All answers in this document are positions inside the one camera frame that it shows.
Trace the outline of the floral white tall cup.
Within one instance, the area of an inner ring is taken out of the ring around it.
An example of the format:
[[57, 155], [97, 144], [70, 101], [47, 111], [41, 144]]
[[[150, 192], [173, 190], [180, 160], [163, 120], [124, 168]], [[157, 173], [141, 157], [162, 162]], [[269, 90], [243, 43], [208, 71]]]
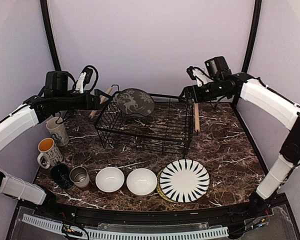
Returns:
[[45, 126], [57, 145], [65, 146], [69, 143], [69, 136], [61, 117], [52, 117], [45, 123]]

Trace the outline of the patterned white mug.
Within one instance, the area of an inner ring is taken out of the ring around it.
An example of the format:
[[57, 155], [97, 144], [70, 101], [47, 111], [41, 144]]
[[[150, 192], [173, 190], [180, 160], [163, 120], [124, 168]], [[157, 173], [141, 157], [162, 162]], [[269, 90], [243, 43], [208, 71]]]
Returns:
[[37, 162], [43, 169], [53, 167], [63, 160], [63, 156], [58, 146], [50, 137], [41, 140], [37, 148], [39, 151]]

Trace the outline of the orange bowl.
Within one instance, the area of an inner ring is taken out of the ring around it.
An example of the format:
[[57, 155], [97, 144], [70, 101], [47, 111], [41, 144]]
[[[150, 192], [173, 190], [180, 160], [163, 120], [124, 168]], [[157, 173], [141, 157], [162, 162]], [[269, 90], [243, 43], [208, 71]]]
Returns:
[[124, 173], [117, 167], [106, 167], [99, 171], [95, 178], [95, 184], [105, 193], [119, 190], [125, 182]]

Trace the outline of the white brown-band cup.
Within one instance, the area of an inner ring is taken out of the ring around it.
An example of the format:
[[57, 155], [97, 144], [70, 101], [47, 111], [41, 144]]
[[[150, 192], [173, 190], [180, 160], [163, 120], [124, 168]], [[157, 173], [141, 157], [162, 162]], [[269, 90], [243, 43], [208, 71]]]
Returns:
[[87, 191], [92, 186], [88, 171], [83, 166], [74, 167], [69, 173], [69, 178], [81, 191]]

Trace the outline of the blue striped white plate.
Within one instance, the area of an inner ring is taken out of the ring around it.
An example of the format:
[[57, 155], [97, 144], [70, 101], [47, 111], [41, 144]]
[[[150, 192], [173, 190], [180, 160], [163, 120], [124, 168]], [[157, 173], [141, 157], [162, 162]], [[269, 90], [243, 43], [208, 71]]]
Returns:
[[177, 203], [191, 203], [207, 193], [210, 175], [200, 162], [180, 159], [162, 170], [159, 183], [169, 199]]

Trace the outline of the dark green mug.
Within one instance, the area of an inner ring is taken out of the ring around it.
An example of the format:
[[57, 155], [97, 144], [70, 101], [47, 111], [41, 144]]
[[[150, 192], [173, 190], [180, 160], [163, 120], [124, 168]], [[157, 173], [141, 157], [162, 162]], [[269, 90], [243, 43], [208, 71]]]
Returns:
[[63, 190], [70, 189], [74, 183], [70, 180], [70, 170], [66, 164], [59, 163], [50, 171], [51, 179]]

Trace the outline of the white ceramic bowl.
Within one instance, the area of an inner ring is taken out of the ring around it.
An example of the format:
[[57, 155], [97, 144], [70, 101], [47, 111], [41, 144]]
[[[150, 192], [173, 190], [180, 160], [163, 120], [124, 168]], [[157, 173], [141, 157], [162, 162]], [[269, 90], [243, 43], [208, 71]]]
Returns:
[[147, 196], [152, 194], [157, 187], [157, 176], [147, 168], [133, 170], [126, 179], [128, 190], [136, 196]]

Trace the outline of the yellow woven plate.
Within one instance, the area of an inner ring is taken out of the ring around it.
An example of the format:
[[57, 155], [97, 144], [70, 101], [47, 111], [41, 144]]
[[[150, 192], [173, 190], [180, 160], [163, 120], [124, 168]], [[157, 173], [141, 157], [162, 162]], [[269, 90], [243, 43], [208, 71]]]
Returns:
[[177, 203], [176, 201], [173, 201], [171, 199], [169, 199], [162, 191], [161, 186], [160, 186], [160, 177], [161, 177], [161, 173], [163, 170], [161, 170], [158, 174], [157, 174], [157, 186], [156, 186], [156, 191], [159, 194], [159, 196], [161, 198], [163, 198], [165, 201], [170, 202], [170, 203]]

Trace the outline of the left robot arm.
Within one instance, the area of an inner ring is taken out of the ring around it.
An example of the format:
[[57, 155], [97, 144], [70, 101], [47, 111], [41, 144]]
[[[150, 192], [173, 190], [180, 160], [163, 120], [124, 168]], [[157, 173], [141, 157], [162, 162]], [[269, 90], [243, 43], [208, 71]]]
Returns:
[[[40, 92], [25, 100], [15, 111], [0, 121], [0, 152], [18, 136], [58, 112], [102, 109], [113, 99], [110, 93], [97, 89], [96, 81], [90, 89], [85, 89], [92, 76], [98, 75], [98, 71], [88, 65], [80, 73], [78, 80], [73, 80], [72, 88], [68, 88], [68, 80], [73, 79], [69, 72], [49, 71]], [[60, 206], [47, 198], [49, 190], [44, 190], [2, 169], [0, 169], [0, 193], [41, 205], [41, 210], [50, 218], [57, 218], [61, 213]]]

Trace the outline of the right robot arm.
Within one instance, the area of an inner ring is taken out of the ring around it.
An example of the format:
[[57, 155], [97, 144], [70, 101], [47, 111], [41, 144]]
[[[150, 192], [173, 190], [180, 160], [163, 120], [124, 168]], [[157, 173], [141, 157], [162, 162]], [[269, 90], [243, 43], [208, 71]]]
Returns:
[[300, 165], [300, 105], [269, 88], [258, 77], [245, 72], [232, 73], [226, 59], [217, 56], [205, 61], [206, 71], [196, 66], [186, 70], [196, 82], [183, 88], [179, 101], [205, 103], [217, 98], [239, 97], [261, 108], [289, 130], [279, 155], [255, 190], [256, 198], [245, 205], [245, 213], [256, 217], [267, 200], [293, 170]]

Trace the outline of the grey reindeer plate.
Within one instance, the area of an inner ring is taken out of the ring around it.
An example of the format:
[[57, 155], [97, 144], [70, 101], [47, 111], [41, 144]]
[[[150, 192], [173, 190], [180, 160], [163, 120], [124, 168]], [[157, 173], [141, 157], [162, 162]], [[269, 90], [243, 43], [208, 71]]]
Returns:
[[116, 103], [122, 113], [131, 117], [146, 117], [155, 109], [151, 95], [137, 88], [127, 88], [118, 93]]

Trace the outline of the black front rail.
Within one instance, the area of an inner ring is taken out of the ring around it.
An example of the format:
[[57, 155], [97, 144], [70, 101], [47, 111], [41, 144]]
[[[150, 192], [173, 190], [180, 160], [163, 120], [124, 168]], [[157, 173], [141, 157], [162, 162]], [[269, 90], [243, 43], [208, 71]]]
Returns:
[[266, 214], [266, 209], [249, 210], [249, 203], [206, 209], [191, 209], [180, 211], [120, 211], [104, 210], [90, 207], [79, 207], [56, 203], [52, 211], [44, 206], [32, 203], [27, 205], [40, 216], [53, 216], [64, 213], [66, 220], [78, 225], [96, 226], [99, 223], [131, 224], [131, 225], [173, 225], [208, 222], [211, 225], [225, 224], [227, 226], [243, 223], [249, 218]]

